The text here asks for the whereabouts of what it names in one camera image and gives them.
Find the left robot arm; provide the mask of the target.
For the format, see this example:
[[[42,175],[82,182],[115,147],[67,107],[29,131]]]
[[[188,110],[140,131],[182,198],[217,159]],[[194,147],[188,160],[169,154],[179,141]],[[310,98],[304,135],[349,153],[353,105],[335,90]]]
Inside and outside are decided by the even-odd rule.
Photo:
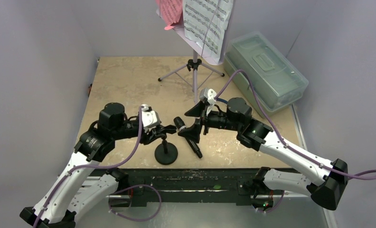
[[[119,164],[101,162],[117,140],[136,138],[147,145],[176,133],[173,125],[163,126],[158,113],[142,104],[134,120],[127,117],[121,103],[108,103],[83,133],[70,160],[48,193],[33,207],[25,207],[20,217],[34,228],[73,228],[98,202],[112,193],[131,189],[127,173]]]

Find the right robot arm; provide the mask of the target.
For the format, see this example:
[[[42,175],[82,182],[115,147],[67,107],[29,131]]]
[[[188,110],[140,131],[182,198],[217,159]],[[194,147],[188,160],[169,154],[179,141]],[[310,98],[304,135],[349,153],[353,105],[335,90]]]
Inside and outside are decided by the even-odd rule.
[[[262,168],[258,171],[253,187],[259,193],[267,190],[287,190],[311,197],[319,206],[336,210],[348,184],[348,165],[341,159],[331,161],[312,154],[297,145],[283,144],[277,131],[252,117],[252,108],[240,97],[227,102],[226,111],[208,111],[200,101],[188,110],[186,116],[196,117],[189,128],[178,135],[199,143],[200,134],[209,128],[235,131],[237,140],[245,147],[268,154],[297,173]]]

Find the black desktop microphone stand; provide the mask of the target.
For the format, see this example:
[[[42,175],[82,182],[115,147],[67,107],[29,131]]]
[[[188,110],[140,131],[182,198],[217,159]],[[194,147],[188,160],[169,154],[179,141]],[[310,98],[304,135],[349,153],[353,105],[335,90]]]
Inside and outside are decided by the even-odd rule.
[[[178,157],[178,150],[176,146],[167,141],[167,137],[162,137],[161,144],[159,144],[154,152],[155,160],[162,165],[171,165]]]

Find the white sheet music page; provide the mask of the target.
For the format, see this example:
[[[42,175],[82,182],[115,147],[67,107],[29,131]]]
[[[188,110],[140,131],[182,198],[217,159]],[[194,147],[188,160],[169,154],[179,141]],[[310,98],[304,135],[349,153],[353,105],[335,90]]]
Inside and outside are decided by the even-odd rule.
[[[219,64],[224,38],[233,12],[233,0],[184,0],[182,6],[185,38],[199,47],[203,58]]]

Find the black handheld microphone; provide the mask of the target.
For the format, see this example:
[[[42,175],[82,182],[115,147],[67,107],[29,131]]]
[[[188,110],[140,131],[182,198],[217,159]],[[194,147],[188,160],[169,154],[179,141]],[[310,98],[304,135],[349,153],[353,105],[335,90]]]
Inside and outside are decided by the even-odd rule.
[[[187,128],[184,121],[179,116],[175,117],[173,121],[174,121],[175,126],[178,128],[179,132]],[[193,152],[196,154],[196,156],[201,159],[203,155],[200,150],[200,147],[193,140],[185,136],[183,136],[183,138],[186,139],[187,143],[189,144]]]

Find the pink sheet music page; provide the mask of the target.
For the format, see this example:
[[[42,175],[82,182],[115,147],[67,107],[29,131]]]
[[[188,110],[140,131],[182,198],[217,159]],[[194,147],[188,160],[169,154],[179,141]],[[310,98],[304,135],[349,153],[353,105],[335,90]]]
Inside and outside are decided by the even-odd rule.
[[[159,9],[159,16],[165,22],[165,30],[171,30],[181,18],[183,11],[183,0],[156,0]]]

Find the lilac folding music stand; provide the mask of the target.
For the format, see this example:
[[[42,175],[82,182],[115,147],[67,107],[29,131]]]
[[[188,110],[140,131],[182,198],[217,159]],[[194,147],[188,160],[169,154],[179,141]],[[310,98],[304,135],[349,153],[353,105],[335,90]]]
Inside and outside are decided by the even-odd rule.
[[[226,30],[226,33],[225,33],[225,38],[224,38],[224,50],[222,52],[222,57],[220,59],[220,62],[219,64],[215,65],[214,62],[211,60],[211,59],[208,59],[208,58],[203,58],[198,52],[199,52],[199,47],[192,41],[188,40],[185,38],[185,35],[184,35],[184,26],[183,26],[183,14],[181,15],[181,18],[179,20],[179,22],[177,24],[174,25],[174,28],[171,29],[173,31],[175,31],[193,50],[193,55],[192,55],[192,58],[189,59],[187,61],[187,63],[181,67],[179,67],[178,69],[176,70],[173,70],[171,71],[170,73],[168,73],[167,75],[164,75],[160,78],[158,78],[159,81],[162,81],[163,79],[173,75],[173,74],[178,74],[178,72],[180,70],[182,70],[183,68],[187,68],[189,72],[192,72],[192,82],[189,83],[189,86],[191,86],[191,89],[192,89],[192,92],[194,93],[194,100],[198,100],[198,90],[200,88],[200,84],[198,84],[198,68],[200,66],[204,66],[205,68],[209,69],[211,71],[211,73],[216,73],[220,76],[224,76],[224,73],[216,70],[214,68],[214,66],[218,66],[220,64],[223,63],[224,61],[224,55],[225,55],[225,49],[226,49],[226,44],[227,44],[227,41],[226,41],[226,36],[227,36],[227,33],[228,33],[228,30],[229,30],[229,26]]]

